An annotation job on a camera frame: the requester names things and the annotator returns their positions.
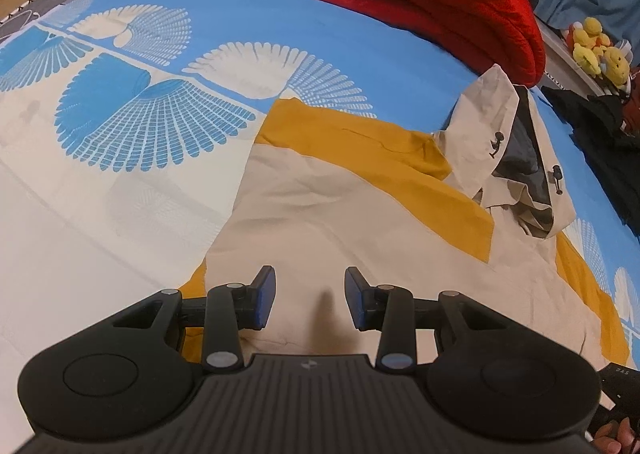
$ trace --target black drawstring toggle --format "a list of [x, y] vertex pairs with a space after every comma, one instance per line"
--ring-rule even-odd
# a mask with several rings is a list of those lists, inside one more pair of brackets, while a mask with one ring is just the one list
[[562, 170], [559, 165], [554, 165], [554, 180], [556, 180], [556, 194], [562, 194], [562, 190], [560, 190], [560, 180], [562, 179]]
[[491, 156], [493, 159], [495, 159], [495, 155], [498, 153], [498, 150], [500, 150], [500, 143], [502, 143], [503, 141], [504, 141], [504, 134], [502, 132], [496, 132], [495, 141], [491, 142], [491, 147], [494, 149], [494, 152], [489, 154], [489, 156]]

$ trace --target bed sheet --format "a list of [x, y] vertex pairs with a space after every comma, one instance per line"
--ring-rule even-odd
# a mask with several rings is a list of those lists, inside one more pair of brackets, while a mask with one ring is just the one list
[[[432, 132], [476, 79], [426, 40], [315, 0], [73, 0], [0, 51], [0, 452], [30, 433], [15, 395], [28, 358], [188, 280], [274, 99]], [[633, 346], [640, 245], [536, 101], [578, 212], [567, 232]]]

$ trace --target mustard yellow fabric panel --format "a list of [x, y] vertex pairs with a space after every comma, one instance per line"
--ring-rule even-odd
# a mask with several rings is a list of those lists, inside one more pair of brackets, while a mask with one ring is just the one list
[[[205, 260], [197, 267], [196, 271], [191, 275], [190, 280], [180, 287], [182, 298], [191, 299], [196, 297], [204, 297], [206, 290], [204, 288], [204, 274], [207, 271], [207, 263]], [[200, 363], [200, 354], [202, 352], [202, 328], [187, 328], [184, 344], [182, 345], [182, 356], [189, 362]]]
[[494, 221], [442, 182], [451, 169], [430, 134], [292, 99], [273, 104], [255, 143], [351, 171], [394, 197], [447, 243], [488, 262]]
[[564, 233], [558, 233], [556, 239], [556, 266], [558, 275], [600, 318], [602, 356], [624, 366], [629, 357], [629, 348], [616, 307], [611, 297], [600, 289], [589, 266]]

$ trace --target ribbed black surface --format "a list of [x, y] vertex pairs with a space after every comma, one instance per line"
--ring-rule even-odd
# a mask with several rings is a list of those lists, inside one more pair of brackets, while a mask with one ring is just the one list
[[590, 454], [578, 437], [505, 444], [440, 417], [414, 380], [373, 370], [364, 355], [257, 355], [239, 374], [209, 376], [179, 416], [119, 442], [37, 436], [20, 454]]

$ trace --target hand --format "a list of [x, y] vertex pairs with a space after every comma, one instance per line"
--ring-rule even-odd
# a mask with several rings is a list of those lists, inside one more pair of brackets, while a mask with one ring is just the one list
[[616, 421], [611, 421], [600, 427], [591, 444], [602, 454], [636, 454], [640, 452], [640, 439], [634, 445], [634, 451], [631, 452], [634, 437], [629, 418], [625, 418], [620, 425]]

